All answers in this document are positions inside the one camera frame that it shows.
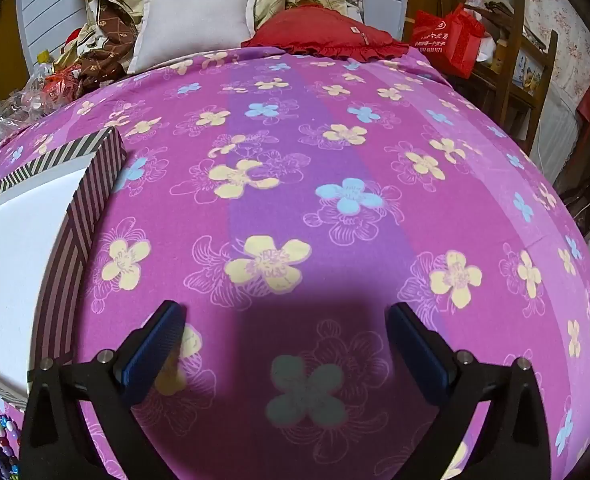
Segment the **red shopping bag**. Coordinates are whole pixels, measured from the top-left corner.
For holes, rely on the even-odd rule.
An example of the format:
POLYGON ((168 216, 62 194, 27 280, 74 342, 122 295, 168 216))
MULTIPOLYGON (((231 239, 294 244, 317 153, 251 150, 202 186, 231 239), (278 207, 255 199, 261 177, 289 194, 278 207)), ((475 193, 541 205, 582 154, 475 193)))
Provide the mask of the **red shopping bag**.
POLYGON ((418 10, 410 44, 429 60, 438 72, 470 78, 485 26, 459 4, 443 18, 418 10))

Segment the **red ruffled cushion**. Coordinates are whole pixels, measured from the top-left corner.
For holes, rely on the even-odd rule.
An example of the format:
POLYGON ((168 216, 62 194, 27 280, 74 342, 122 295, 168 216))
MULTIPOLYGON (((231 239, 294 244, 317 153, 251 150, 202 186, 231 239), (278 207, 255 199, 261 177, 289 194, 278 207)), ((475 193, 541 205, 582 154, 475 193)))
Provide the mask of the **red ruffled cushion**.
POLYGON ((362 24, 324 6, 297 6, 277 14, 242 42, 243 48, 273 47, 293 55, 359 63, 401 58, 409 46, 388 32, 362 24))

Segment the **brown patterned blanket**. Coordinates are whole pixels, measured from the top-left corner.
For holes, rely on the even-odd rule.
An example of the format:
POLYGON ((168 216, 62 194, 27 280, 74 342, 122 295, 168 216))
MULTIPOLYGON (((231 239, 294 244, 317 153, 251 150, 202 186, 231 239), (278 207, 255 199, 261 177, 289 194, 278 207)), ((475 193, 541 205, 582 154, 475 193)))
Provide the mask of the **brown patterned blanket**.
POLYGON ((85 0, 85 8, 87 24, 76 40, 81 94, 126 76, 138 35, 127 0, 85 0))

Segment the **clear plastic bag pile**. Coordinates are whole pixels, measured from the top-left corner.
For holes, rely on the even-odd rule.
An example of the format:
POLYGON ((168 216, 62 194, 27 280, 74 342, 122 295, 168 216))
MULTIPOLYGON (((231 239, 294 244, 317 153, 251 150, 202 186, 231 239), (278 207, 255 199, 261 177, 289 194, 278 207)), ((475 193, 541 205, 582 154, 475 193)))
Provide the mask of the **clear plastic bag pile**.
POLYGON ((26 85, 1 103, 0 143, 74 101, 80 66, 56 70, 51 63, 38 64, 26 85))

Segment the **pink floral bedspread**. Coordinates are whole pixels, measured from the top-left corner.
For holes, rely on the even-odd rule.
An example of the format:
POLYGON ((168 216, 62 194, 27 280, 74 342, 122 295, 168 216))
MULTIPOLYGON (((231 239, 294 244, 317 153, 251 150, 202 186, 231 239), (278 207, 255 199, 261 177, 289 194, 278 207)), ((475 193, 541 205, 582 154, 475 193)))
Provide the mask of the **pink floral bedspread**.
POLYGON ((77 309, 91 359, 184 304, 138 421, 181 479, 388 479, 434 412, 386 340, 534 365, 552 474, 590 443, 590 250, 534 162, 417 52, 240 49, 112 84, 0 146, 0 177, 104 127, 127 152, 77 309))

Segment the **striped white tray box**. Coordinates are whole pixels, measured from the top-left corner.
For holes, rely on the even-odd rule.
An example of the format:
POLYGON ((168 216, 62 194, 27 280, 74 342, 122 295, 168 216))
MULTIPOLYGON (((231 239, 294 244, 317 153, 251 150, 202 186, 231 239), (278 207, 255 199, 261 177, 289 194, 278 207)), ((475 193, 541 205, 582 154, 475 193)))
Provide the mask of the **striped white tray box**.
POLYGON ((70 362, 94 229, 127 158, 105 128, 0 179, 0 398, 25 408, 44 359, 70 362))

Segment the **wooden chair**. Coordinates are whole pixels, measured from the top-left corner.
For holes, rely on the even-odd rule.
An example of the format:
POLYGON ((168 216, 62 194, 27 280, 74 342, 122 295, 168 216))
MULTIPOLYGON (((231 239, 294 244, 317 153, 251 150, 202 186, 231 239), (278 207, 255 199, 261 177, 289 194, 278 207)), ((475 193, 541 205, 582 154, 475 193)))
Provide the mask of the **wooden chair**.
POLYGON ((530 153, 553 75, 558 33, 551 30, 549 41, 542 42, 530 32, 526 0, 514 0, 511 8, 501 1, 464 8, 479 15, 496 40, 492 60, 475 66, 470 83, 484 96, 482 109, 530 153))

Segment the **white small pillow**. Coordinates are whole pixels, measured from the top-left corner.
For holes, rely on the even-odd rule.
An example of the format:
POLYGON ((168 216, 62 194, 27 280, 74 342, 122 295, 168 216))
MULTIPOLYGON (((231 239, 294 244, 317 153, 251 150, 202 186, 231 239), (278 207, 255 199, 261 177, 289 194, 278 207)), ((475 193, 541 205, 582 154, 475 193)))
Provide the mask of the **white small pillow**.
POLYGON ((143 0, 127 73, 135 75, 194 53, 240 47, 255 34, 256 0, 143 0))

